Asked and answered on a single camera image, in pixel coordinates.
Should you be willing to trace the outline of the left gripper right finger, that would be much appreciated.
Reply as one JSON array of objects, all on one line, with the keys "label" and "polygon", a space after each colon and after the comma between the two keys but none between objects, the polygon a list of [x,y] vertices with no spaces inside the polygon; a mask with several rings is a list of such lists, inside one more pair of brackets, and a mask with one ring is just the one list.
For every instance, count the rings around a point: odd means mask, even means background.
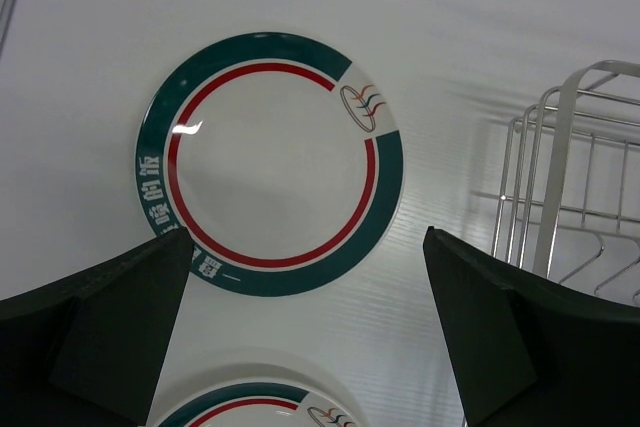
[{"label": "left gripper right finger", "polygon": [[638,425],[638,308],[560,286],[434,227],[423,252],[468,425]]}]

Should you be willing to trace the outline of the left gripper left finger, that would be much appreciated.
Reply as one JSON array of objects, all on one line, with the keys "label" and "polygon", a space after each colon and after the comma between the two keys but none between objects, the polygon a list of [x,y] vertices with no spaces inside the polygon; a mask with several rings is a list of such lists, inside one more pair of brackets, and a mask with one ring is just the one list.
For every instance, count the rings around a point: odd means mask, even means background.
[{"label": "left gripper left finger", "polygon": [[2,425],[145,425],[193,249],[178,228],[2,300]]}]

